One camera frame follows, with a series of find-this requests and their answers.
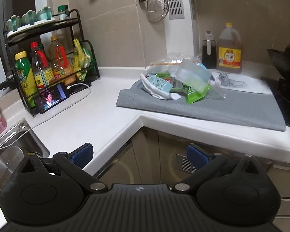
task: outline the yellow cap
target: yellow cap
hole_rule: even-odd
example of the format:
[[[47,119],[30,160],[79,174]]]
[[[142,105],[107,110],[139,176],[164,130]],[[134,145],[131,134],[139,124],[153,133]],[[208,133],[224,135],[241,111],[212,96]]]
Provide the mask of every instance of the yellow cap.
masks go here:
[[[15,60],[17,61],[17,60],[19,60],[19,59],[21,59],[23,57],[27,57],[27,53],[25,51],[22,51],[22,52],[17,53],[15,55]]]

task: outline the bolt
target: bolt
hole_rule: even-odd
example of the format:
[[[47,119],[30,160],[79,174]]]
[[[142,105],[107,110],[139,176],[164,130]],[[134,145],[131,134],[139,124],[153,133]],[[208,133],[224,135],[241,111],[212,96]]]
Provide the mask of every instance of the bolt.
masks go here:
[[[95,182],[90,185],[90,188],[94,191],[99,191],[105,188],[105,185],[102,182]]]
[[[181,191],[181,192],[187,191],[190,188],[190,186],[186,183],[178,183],[174,187],[176,190]]]

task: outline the blue pad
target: blue pad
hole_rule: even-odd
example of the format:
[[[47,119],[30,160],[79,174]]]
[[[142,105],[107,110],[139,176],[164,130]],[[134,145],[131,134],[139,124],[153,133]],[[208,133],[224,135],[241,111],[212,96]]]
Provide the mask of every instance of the blue pad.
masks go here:
[[[197,170],[210,162],[209,158],[205,154],[191,145],[187,146],[187,159]]]
[[[70,155],[70,161],[83,169],[93,158],[93,147],[90,143],[86,143],[73,151]]]

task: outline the red cap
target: red cap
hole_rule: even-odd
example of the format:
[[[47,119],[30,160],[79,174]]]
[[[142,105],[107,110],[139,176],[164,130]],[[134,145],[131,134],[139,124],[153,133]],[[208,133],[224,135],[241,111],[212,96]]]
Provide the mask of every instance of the red cap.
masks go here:
[[[33,42],[30,44],[30,48],[32,49],[33,47],[38,47],[38,42]]]

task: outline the green cup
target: green cup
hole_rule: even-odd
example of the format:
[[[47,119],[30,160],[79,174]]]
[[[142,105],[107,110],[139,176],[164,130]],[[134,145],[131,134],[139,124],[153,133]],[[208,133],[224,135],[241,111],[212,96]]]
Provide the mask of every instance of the green cup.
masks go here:
[[[43,9],[39,10],[36,14],[38,20],[50,20],[53,17],[52,8],[45,6]]]
[[[22,16],[22,25],[34,25],[34,23],[37,21],[36,19],[36,12],[32,10],[28,10],[26,14]]]
[[[8,29],[8,32],[11,31],[17,31],[17,29],[21,26],[21,19],[20,17],[17,17],[15,15],[11,16],[11,19],[9,19],[6,22],[6,27]]]

